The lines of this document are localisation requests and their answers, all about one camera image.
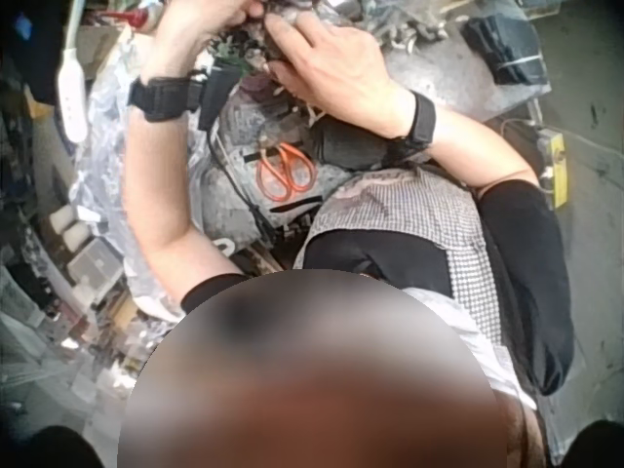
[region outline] black sleeve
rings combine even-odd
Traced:
[[[243,275],[227,274],[219,275],[200,283],[193,288],[182,300],[182,310],[190,314],[196,307],[202,305],[211,297],[247,281],[249,278]]]
[[[516,296],[517,310],[503,311],[520,328],[527,376],[544,395],[559,389],[574,351],[569,281],[555,214],[528,182],[496,185],[479,202]]]

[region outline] black wristband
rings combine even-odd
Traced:
[[[431,99],[422,94],[416,92],[413,94],[416,97],[416,111],[406,141],[410,146],[423,151],[433,141],[436,129],[436,106]]]
[[[197,110],[204,84],[185,78],[152,78],[147,86],[137,78],[130,88],[128,105],[138,107],[147,122],[166,122],[187,110]]]

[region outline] cable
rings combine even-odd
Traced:
[[[586,138],[585,136],[579,135],[575,132],[572,132],[570,130],[565,130],[565,129],[560,129],[559,127],[555,127],[554,125],[549,125],[549,124],[540,124],[538,125],[535,121],[530,120],[530,119],[506,119],[502,122],[502,124],[500,125],[500,135],[502,137],[505,137],[505,131],[507,129],[507,125],[511,124],[511,123],[523,123],[523,124],[527,124],[530,127],[542,127],[545,129],[550,129],[550,130],[554,130],[556,132],[561,132],[562,134],[566,134],[570,137],[574,137],[576,139],[578,139],[579,141],[582,141],[583,143],[587,144],[588,146],[592,146],[595,149],[600,149],[601,151],[607,152],[607,153],[611,153],[614,154],[615,156],[618,156],[622,159],[624,159],[624,153],[622,153],[622,151],[619,151],[616,148],[612,148],[610,146],[604,146],[602,144],[596,143],[594,141],[591,141],[590,139]]]
[[[69,24],[67,25],[67,33],[65,35],[65,49],[76,48],[76,35],[78,34],[78,26],[80,19],[85,10],[86,0],[74,0],[71,4],[71,13],[69,14]]]
[[[217,140],[217,142],[219,143],[219,146],[220,146],[221,152],[223,153],[223,156],[225,157],[227,153],[225,151],[225,147],[223,145],[223,142],[221,141],[220,137],[217,134],[214,134],[214,136],[215,136],[215,139]],[[275,232],[275,229],[273,228],[273,225],[269,222],[269,220],[266,218],[266,216],[264,214],[262,214],[262,212],[260,211],[260,207],[258,205],[255,205],[249,198],[247,198],[243,194],[241,189],[238,187],[238,184],[234,180],[234,177],[232,176],[232,174],[227,171],[227,169],[225,168],[225,165],[218,158],[218,155],[216,154],[216,151],[215,151],[215,147],[213,146],[213,141],[212,141],[210,132],[207,132],[206,140],[208,142],[208,149],[210,150],[211,155],[213,156],[213,158],[212,158],[213,161],[215,161],[216,165],[218,166],[218,168],[223,171],[223,173],[227,177],[227,180],[230,182],[230,185],[234,189],[234,192],[236,193],[236,195],[238,195],[238,197],[243,201],[243,203],[245,203],[245,205],[247,205],[247,208],[252,213],[253,221],[255,223],[255,227],[257,227],[257,230],[259,231],[260,236],[267,243],[273,244],[275,242],[275,238],[276,238],[276,232]]]

